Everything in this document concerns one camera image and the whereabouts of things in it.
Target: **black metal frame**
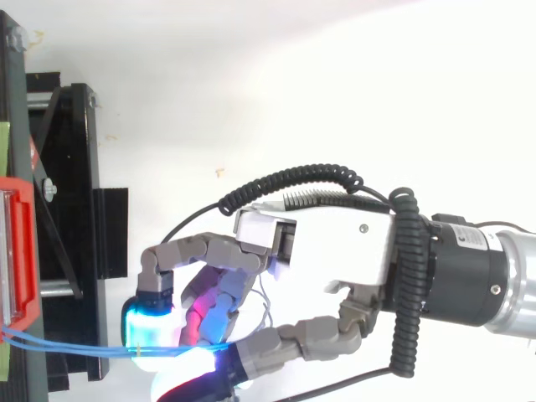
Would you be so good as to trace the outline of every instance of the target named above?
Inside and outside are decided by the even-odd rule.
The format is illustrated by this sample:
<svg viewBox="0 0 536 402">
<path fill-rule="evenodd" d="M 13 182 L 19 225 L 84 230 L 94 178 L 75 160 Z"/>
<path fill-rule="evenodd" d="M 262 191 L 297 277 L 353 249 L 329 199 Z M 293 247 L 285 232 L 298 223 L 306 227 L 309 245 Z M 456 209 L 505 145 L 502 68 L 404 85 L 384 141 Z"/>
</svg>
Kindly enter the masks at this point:
<svg viewBox="0 0 536 402">
<path fill-rule="evenodd" d="M 33 171 L 41 279 L 66 278 L 74 297 L 43 299 L 45 337 L 106 345 L 104 279 L 126 276 L 128 191 L 99 188 L 92 89 L 73 84 L 49 91 L 49 107 L 29 111 L 33 141 L 41 147 Z M 44 197 L 46 178 L 58 188 L 51 203 Z M 68 373 L 87 372 L 89 381 L 103 379 L 109 362 L 49 353 L 47 368 L 49 391 L 55 391 L 69 388 Z"/>
<path fill-rule="evenodd" d="M 0 38 L 16 23 L 0 12 Z M 47 108 L 28 110 L 28 92 L 51 92 Z M 41 281 L 67 280 L 73 296 L 42 300 L 43 316 L 28 330 L 40 338 L 107 345 L 104 279 L 126 276 L 128 190 L 99 188 L 95 105 L 86 84 L 59 86 L 59 73 L 24 73 L 23 53 L 0 40 L 0 121 L 10 121 L 8 174 L 33 181 Z M 33 155 L 30 157 L 30 136 Z M 58 193 L 44 196 L 44 180 Z M 106 358 L 25 353 L 12 348 L 0 400 L 42 402 L 69 389 L 69 373 L 103 379 Z"/>
</svg>

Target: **black coiled cable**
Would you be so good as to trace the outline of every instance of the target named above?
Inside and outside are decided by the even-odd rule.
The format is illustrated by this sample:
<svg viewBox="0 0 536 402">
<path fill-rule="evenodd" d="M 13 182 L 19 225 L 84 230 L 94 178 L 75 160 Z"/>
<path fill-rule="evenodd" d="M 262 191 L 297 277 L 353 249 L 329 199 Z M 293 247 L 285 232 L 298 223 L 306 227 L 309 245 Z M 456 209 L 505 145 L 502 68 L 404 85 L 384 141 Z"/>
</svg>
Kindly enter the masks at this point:
<svg viewBox="0 0 536 402">
<path fill-rule="evenodd" d="M 410 188 L 397 188 L 389 195 L 396 215 L 395 245 L 398 248 L 396 321 L 391 371 L 413 377 L 422 302 L 427 293 L 428 251 L 422 236 L 419 207 Z"/>
<path fill-rule="evenodd" d="M 389 203 L 384 196 L 371 188 L 365 187 L 363 185 L 363 178 L 358 176 L 353 170 L 345 166 L 318 163 L 281 170 L 280 172 L 249 182 L 223 197 L 218 202 L 218 208 L 223 215 L 230 216 L 238 209 L 252 203 L 263 195 L 268 195 L 298 184 L 318 182 L 340 184 L 348 194 L 363 191 L 386 204 Z"/>
</svg>

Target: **red clamp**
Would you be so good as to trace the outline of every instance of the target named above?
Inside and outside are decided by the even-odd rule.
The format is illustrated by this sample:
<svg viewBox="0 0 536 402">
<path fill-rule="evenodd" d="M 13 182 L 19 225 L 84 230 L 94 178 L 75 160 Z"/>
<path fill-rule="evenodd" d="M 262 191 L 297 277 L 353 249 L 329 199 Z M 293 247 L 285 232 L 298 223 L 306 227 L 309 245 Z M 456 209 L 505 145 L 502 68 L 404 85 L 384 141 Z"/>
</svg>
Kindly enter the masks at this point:
<svg viewBox="0 0 536 402">
<path fill-rule="evenodd" d="M 33 195 L 31 183 L 0 178 L 0 323 L 19 331 L 39 316 Z"/>
</svg>

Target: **black bracket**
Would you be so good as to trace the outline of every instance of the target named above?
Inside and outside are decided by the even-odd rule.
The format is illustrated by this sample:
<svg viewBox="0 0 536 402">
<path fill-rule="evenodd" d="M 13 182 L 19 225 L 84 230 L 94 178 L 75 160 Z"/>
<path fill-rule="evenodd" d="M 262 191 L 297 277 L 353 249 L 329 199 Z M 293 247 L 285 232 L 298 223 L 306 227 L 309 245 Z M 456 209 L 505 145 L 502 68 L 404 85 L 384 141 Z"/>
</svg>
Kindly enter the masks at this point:
<svg viewBox="0 0 536 402">
<path fill-rule="evenodd" d="M 58 82 L 59 73 L 27 75 L 41 282 L 68 282 L 67 292 L 42 291 L 44 332 L 60 342 L 107 345 L 103 280 L 127 274 L 128 189 L 100 188 L 93 90 L 52 86 Z M 44 101 L 32 102 L 36 94 Z M 69 388 L 68 373 L 103 379 L 109 363 L 47 353 L 47 370 L 56 391 Z"/>
</svg>

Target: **thin wire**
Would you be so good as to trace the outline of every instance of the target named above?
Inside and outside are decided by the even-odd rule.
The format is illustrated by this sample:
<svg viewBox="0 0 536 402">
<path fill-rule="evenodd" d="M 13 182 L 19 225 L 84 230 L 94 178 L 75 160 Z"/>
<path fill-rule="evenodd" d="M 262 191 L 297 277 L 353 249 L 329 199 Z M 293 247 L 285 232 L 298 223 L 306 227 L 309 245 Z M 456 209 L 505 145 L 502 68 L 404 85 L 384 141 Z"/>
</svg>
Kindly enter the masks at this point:
<svg viewBox="0 0 536 402">
<path fill-rule="evenodd" d="M 480 224 L 475 224 L 475 227 L 477 228 L 485 228 L 487 226 L 506 226 L 508 228 L 519 230 L 520 232 L 523 232 L 523 233 L 536 235 L 534 232 L 530 232 L 526 229 L 523 229 L 521 226 L 517 226 L 516 224 L 512 224 L 510 222 L 503 222 L 501 220 L 490 220 L 489 222 L 481 222 Z"/>
<path fill-rule="evenodd" d="M 193 214 L 191 214 L 190 216 L 188 216 L 183 222 L 181 222 L 180 224 L 178 224 L 177 226 L 175 226 L 173 228 L 173 230 L 171 232 L 169 232 L 167 234 L 166 237 L 164 237 L 164 240 L 162 240 L 162 243 L 167 243 L 169 240 L 172 239 L 172 237 L 174 235 L 177 234 L 177 232 L 182 229 L 184 226 L 186 226 L 187 224 L 189 224 L 190 222 L 192 222 L 194 219 L 196 219 L 197 217 L 201 216 L 202 214 L 204 214 L 205 212 L 209 212 L 211 209 L 216 209 L 218 208 L 218 203 L 214 203 L 214 204 L 210 204 L 210 205 L 207 205 L 206 207 L 204 208 L 201 208 L 198 212 L 194 212 Z"/>
<path fill-rule="evenodd" d="M 256 293 L 257 295 L 260 295 L 260 297 L 262 297 L 263 300 L 265 301 L 264 303 L 262 303 L 262 305 L 265 308 L 265 312 L 262 314 L 262 318 L 259 322 L 259 325 L 257 325 L 255 329 L 251 332 L 251 334 L 253 334 L 266 327 L 265 321 L 266 321 L 266 317 L 268 316 L 268 313 L 270 312 L 270 306 L 268 306 L 268 300 L 266 300 L 265 295 L 263 295 L 261 291 L 257 291 L 256 289 L 251 289 L 251 291 Z"/>
<path fill-rule="evenodd" d="M 387 197 L 385 197 L 383 194 L 377 192 L 373 188 L 370 188 L 370 187 L 367 187 L 367 186 L 361 186 L 359 188 L 359 190 L 357 191 L 357 193 L 359 193 L 360 191 L 362 191 L 362 192 L 364 192 L 364 193 L 366 193 L 368 195 L 372 195 L 373 197 L 375 197 L 376 199 L 380 200 L 382 203 L 387 204 L 388 206 L 391 207 L 391 209 L 393 209 L 393 206 L 391 205 L 391 202 L 387 199 Z"/>
<path fill-rule="evenodd" d="M 380 375 L 386 375 L 390 373 L 391 373 L 391 370 L 389 368 L 380 368 L 378 370 L 369 371 L 367 373 L 356 375 L 355 377 L 345 379 L 335 384 L 326 385 L 325 387 L 321 387 L 318 389 L 314 389 L 312 391 L 304 392 L 303 394 L 298 394 L 298 395 L 290 396 L 288 398 L 279 399 L 276 402 L 297 402 L 299 400 L 316 398 L 317 396 L 324 395 L 329 392 L 337 391 L 338 389 L 348 387 L 349 385 L 360 383 L 361 381 L 364 381 L 366 379 L 373 379 L 375 377 L 379 377 Z"/>
<path fill-rule="evenodd" d="M 259 285 L 260 285 L 260 289 L 262 290 L 262 294 L 264 295 L 265 299 L 267 300 L 266 304 L 268 304 L 268 318 L 270 319 L 270 327 L 273 327 L 274 326 L 274 320 L 271 316 L 271 312 L 270 312 L 270 309 L 271 309 L 271 301 L 270 301 L 270 298 L 268 297 L 268 295 L 266 294 L 266 290 L 265 290 L 265 287 L 262 283 L 262 275 L 259 275 Z"/>
<path fill-rule="evenodd" d="M 20 338 L 27 342 L 37 343 L 39 346 L 27 345 L 25 343 L 18 343 L 3 337 L 3 339 L 12 344 L 13 346 L 19 348 L 25 348 L 27 350 L 35 350 L 40 352 L 56 352 L 56 353 L 70 353 L 70 354 L 80 354 L 84 356 L 96 356 L 96 357 L 105 357 L 105 358 L 123 358 L 123 357 L 169 357 L 169 356 L 178 356 L 181 353 L 184 353 L 191 349 L 192 347 L 181 346 L 181 347 L 95 347 L 88 345 L 76 345 L 72 343 L 60 343 L 47 341 L 41 338 L 36 338 L 32 335 L 29 335 L 24 332 L 12 330 L 10 328 L 3 327 L 3 331 L 6 334 L 12 335 L 16 338 Z M 217 345 L 208 345 L 204 348 L 208 350 L 217 351 L 228 347 L 228 343 L 220 343 Z"/>
</svg>

